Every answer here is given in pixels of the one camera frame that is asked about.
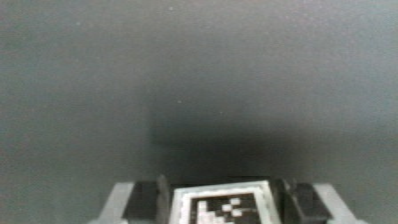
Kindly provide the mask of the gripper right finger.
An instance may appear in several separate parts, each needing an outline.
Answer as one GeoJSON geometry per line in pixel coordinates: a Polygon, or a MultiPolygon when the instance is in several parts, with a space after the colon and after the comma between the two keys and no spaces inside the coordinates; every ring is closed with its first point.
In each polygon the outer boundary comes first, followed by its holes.
{"type": "Polygon", "coordinates": [[[355,216],[328,183],[280,181],[277,211],[282,224],[369,224],[355,216]]]}

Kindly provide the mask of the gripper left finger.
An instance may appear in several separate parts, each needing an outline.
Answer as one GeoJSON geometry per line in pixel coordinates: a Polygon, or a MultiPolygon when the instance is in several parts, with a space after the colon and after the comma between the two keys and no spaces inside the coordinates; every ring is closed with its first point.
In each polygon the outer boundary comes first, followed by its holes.
{"type": "Polygon", "coordinates": [[[94,224],[169,224],[170,185],[163,175],[154,181],[113,185],[94,224]]]}

